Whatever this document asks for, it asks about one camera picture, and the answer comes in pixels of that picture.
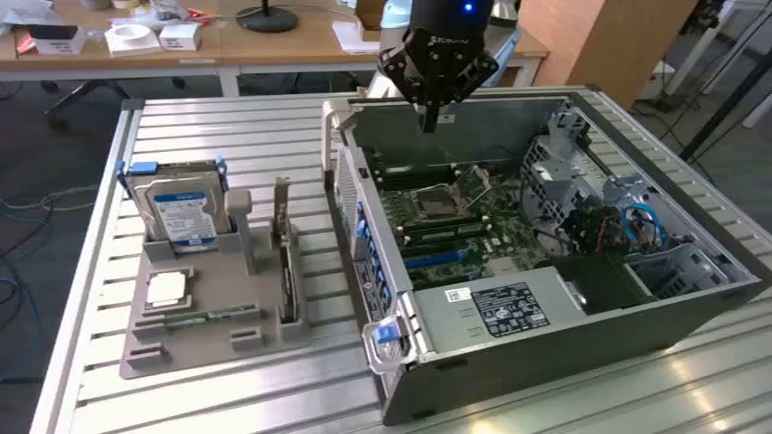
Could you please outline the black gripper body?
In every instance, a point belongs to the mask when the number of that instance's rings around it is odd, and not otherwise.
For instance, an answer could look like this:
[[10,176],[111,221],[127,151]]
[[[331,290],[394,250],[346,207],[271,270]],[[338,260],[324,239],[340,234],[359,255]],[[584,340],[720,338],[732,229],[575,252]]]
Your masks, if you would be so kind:
[[426,79],[428,105],[428,64],[436,54],[459,53],[474,58],[486,47],[486,30],[492,3],[479,0],[415,1],[411,7],[410,52]]

